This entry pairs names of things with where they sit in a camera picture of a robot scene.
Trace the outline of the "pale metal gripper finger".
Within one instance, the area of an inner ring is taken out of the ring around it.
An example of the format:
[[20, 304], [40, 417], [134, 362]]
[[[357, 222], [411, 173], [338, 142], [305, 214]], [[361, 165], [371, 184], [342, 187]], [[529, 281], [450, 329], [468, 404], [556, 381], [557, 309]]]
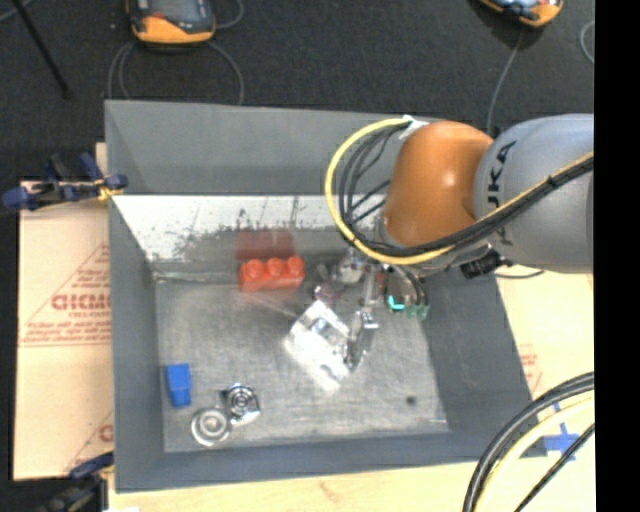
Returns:
[[344, 357], [350, 370], [355, 370], [370, 352], [378, 329], [379, 323], [372, 311], [359, 309], [354, 313]]
[[330, 345], [340, 345], [345, 339], [345, 326], [336, 311], [338, 289], [328, 282], [317, 285], [313, 291], [312, 332]]

